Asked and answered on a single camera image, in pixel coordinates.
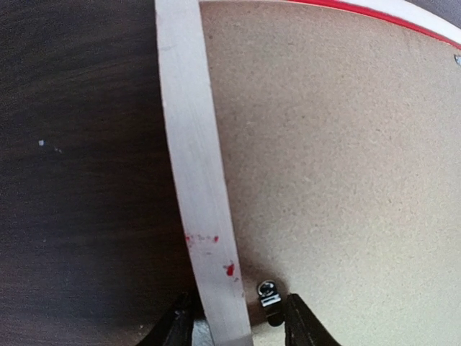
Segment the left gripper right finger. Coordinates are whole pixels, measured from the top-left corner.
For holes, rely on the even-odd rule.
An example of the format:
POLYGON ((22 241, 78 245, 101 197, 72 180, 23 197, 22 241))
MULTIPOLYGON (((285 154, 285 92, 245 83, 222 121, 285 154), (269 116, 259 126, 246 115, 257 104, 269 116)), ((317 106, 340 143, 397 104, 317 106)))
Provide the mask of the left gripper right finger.
POLYGON ((340 346, 296 293, 285 301, 285 345, 340 346))

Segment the brown backing board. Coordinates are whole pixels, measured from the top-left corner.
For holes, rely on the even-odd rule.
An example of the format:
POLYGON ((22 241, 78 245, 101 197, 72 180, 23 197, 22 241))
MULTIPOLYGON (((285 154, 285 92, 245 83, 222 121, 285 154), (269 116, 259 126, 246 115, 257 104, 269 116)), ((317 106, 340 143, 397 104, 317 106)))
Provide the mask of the brown backing board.
POLYGON ((256 345, 256 286, 342 345, 460 343, 460 67, 452 46, 304 4, 200 6, 256 345))

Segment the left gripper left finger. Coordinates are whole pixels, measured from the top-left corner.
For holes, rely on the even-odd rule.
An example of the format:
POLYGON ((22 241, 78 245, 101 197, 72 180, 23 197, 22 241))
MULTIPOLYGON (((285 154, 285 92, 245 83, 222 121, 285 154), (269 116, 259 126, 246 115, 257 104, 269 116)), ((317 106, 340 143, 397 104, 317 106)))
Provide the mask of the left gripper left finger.
POLYGON ((140 346, 191 346, 194 292, 182 293, 140 341, 140 346))

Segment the wooden picture frame red edge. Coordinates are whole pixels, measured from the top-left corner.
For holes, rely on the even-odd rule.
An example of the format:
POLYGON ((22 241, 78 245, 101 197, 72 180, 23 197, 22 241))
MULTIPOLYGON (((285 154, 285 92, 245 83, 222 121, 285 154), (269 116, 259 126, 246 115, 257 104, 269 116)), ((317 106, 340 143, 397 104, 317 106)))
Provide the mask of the wooden picture frame red edge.
POLYGON ((180 215, 211 337, 256 345, 220 145, 200 6, 276 2, 335 9, 404 27, 452 46, 460 22, 410 1, 157 1, 161 98, 180 215))

